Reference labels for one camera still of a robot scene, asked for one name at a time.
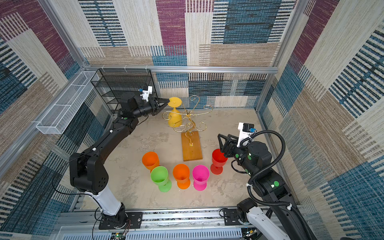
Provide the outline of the yellow wine glass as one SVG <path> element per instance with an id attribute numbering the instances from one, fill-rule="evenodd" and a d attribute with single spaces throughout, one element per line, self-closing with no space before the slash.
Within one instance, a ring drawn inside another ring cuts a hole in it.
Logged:
<path id="1" fill-rule="evenodd" d="M 168 105 L 172 108 L 172 110 L 167 113 L 168 124 L 171 128 L 178 128 L 182 125 L 183 116 L 177 108 L 182 105 L 182 100 L 177 97 L 171 97 L 169 100 L 170 102 Z"/>

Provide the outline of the red wine glass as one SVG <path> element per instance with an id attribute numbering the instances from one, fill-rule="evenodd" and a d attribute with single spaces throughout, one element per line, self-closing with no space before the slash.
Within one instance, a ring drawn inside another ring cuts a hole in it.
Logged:
<path id="1" fill-rule="evenodd" d="M 215 175 L 220 175 L 223 172 L 223 166 L 226 164 L 228 158 L 224 156 L 220 149 L 212 152 L 212 165 L 211 172 Z"/>

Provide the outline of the pink wine glass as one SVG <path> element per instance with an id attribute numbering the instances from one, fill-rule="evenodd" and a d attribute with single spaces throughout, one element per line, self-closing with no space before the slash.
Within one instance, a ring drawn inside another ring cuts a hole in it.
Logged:
<path id="1" fill-rule="evenodd" d="M 207 181 L 210 177 L 210 171 L 204 165 L 196 166 L 193 171 L 194 188 L 197 191 L 203 191 L 207 187 Z"/>

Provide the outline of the orange wine glass back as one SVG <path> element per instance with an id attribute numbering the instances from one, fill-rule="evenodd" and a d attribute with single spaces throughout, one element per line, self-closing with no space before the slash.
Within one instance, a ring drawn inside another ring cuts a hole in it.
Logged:
<path id="1" fill-rule="evenodd" d="M 173 176 L 180 189 L 186 190 L 190 184 L 190 169 L 185 164 L 178 164 L 173 169 Z"/>

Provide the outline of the orange wine glass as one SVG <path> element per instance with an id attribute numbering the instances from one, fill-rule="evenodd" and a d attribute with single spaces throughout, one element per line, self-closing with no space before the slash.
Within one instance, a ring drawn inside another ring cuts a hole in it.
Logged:
<path id="1" fill-rule="evenodd" d="M 142 157 L 142 163 L 150 172 L 160 165 L 159 157 L 155 152 L 145 153 Z"/>
<path id="2" fill-rule="evenodd" d="M 190 184 L 190 169 L 185 164 L 178 164 L 173 169 L 173 176 L 180 189 L 186 190 Z"/>

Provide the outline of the orange wine glass front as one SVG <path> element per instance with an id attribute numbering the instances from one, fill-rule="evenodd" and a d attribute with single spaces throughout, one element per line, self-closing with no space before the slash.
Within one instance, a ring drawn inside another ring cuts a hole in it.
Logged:
<path id="1" fill-rule="evenodd" d="M 160 165 L 159 157 L 155 152 L 145 153 L 142 157 L 142 163 L 150 172 Z"/>

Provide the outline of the green wine glass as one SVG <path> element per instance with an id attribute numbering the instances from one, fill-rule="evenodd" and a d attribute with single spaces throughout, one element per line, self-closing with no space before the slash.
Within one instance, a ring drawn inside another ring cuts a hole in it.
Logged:
<path id="1" fill-rule="evenodd" d="M 168 192 L 172 188 L 172 182 L 169 179 L 169 172 L 167 168 L 163 166 L 158 166 L 152 170 L 151 180 L 163 193 Z"/>

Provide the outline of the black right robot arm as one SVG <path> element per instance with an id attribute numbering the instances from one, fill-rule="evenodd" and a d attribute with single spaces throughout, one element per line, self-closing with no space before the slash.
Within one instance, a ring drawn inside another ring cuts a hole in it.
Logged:
<path id="1" fill-rule="evenodd" d="M 266 144 L 255 141 L 262 134 L 277 136 L 282 144 L 275 160 Z M 237 205 L 239 222 L 251 224 L 268 240 L 314 240 L 316 236 L 304 219 L 291 190 L 280 174 L 273 170 L 284 156 L 286 143 L 282 135 L 265 130 L 244 139 L 233 135 L 218 135 L 220 151 L 234 158 L 249 175 L 246 184 L 249 197 Z"/>

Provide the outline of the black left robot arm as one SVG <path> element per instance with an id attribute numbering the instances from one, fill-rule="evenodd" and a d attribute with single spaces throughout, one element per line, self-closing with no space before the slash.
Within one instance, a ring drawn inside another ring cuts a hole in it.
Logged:
<path id="1" fill-rule="evenodd" d="M 70 183 L 78 191 L 91 196 L 102 209 L 102 221 L 108 229 L 121 229 L 127 224 L 125 206 L 111 192 L 109 175 L 104 167 L 110 153 L 129 136 L 142 116 L 155 116 L 169 103 L 169 99 L 123 94 L 118 116 L 111 129 L 82 153 L 70 156 Z"/>

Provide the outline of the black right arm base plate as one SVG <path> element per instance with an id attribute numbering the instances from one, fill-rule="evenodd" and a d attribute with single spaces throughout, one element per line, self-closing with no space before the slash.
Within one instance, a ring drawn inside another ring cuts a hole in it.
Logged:
<path id="1" fill-rule="evenodd" d="M 220 212 L 224 218 L 225 226 L 237 226 L 247 223 L 244 220 L 244 213 L 241 210 L 223 208 Z"/>

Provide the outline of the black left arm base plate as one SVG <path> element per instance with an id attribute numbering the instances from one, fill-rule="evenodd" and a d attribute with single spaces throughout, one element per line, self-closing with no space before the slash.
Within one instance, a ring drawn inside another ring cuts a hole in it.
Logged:
<path id="1" fill-rule="evenodd" d="M 118 230 L 128 228 L 139 229 L 142 224 L 143 212 L 128 212 L 124 214 L 118 214 L 117 216 L 108 216 L 102 214 L 99 230 Z"/>

